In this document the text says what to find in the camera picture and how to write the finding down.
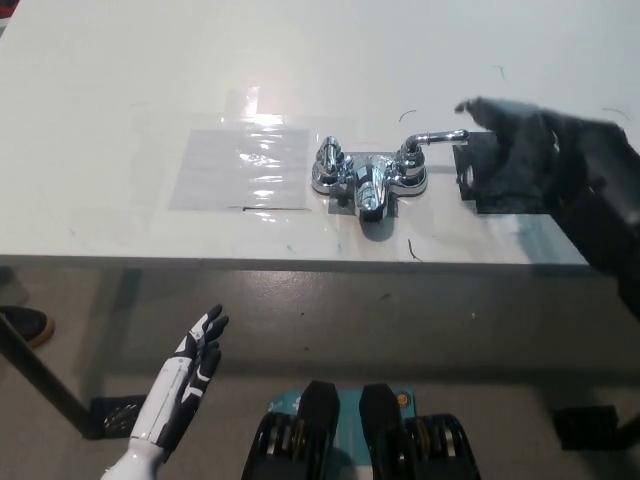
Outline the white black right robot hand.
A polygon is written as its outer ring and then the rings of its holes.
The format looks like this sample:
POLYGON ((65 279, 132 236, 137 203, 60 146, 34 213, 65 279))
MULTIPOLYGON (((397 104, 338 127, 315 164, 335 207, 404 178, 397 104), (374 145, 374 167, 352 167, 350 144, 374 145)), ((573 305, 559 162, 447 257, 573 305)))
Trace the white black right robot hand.
POLYGON ((482 182, 475 185, 481 197, 540 202, 554 147, 545 110, 532 103, 478 96, 460 101, 454 112, 470 115, 496 140, 493 159, 481 169, 482 182))

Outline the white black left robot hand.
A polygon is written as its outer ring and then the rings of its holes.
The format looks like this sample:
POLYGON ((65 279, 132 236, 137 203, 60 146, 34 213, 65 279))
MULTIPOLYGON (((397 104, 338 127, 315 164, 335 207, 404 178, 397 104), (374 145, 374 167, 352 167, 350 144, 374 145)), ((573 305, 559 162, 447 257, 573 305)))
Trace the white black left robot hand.
POLYGON ((184 335, 162 365, 131 431, 171 454, 197 412, 221 360, 218 338, 229 322, 220 304, 184 335))

